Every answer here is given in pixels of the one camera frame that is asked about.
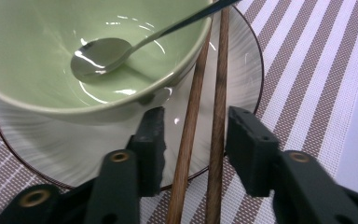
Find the woven placemat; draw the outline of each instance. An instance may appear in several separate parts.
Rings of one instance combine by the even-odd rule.
[[[260,42],[265,83],[257,117],[334,177],[358,93],[358,1],[244,0]],[[0,136],[0,211],[22,189],[46,182],[10,154]],[[225,161],[222,223],[274,223],[271,199],[248,197]],[[192,180],[183,223],[203,223],[207,174]],[[170,192],[141,200],[142,223],[164,223]]]

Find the ceramic bowl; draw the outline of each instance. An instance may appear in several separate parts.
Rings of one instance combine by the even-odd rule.
[[[83,83],[74,52],[90,41],[133,45],[212,0],[0,0],[0,99],[75,123],[124,120],[165,102],[194,65],[207,18],[136,51],[111,74]]]

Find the white saucer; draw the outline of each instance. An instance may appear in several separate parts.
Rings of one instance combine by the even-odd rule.
[[[206,170],[209,162],[219,21],[220,14],[217,13],[213,18],[190,176]],[[233,7],[229,25],[227,106],[255,111],[261,95],[263,73],[263,60],[255,35]],[[163,188],[172,183],[192,74],[193,70],[163,105],[167,145]],[[96,176],[102,157],[126,146],[141,117],[108,126],[84,126],[41,117],[0,101],[0,133],[13,154],[34,172],[67,188]]]

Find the striped placemat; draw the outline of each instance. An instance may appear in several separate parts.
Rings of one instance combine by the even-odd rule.
[[[243,0],[260,42],[265,82],[256,115],[282,141],[336,176],[358,95],[358,1]],[[224,163],[222,223],[274,223],[271,199],[248,197]],[[22,189],[46,182],[0,137],[0,211]],[[183,223],[203,223],[207,174],[188,186]],[[170,192],[141,200],[142,223],[164,223]]]

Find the chopsticks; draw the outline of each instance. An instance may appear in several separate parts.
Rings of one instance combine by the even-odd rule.
[[[229,8],[221,12],[205,223],[220,223],[227,96]]]
[[[213,106],[213,130],[210,166],[208,175],[206,223],[220,223],[221,192],[223,175],[223,152],[225,141],[226,119],[226,89],[227,89],[227,55],[228,55],[228,21],[229,8],[221,11],[219,52]],[[168,207],[167,223],[180,223],[186,195],[188,170],[194,136],[197,126],[197,116],[200,108],[200,94],[205,72],[211,31],[196,62],[196,70],[191,85],[187,103],[185,126],[179,147],[175,174],[172,183],[172,193]]]
[[[196,61],[196,68],[193,76],[193,82],[191,84],[190,96],[187,103],[185,125],[182,132],[179,155],[172,183],[167,223],[180,223],[182,218],[188,182],[188,170],[190,166],[191,152],[193,149],[194,135],[196,132],[197,117],[200,108],[200,96],[210,37],[211,31],[209,31],[200,52],[200,56]]]

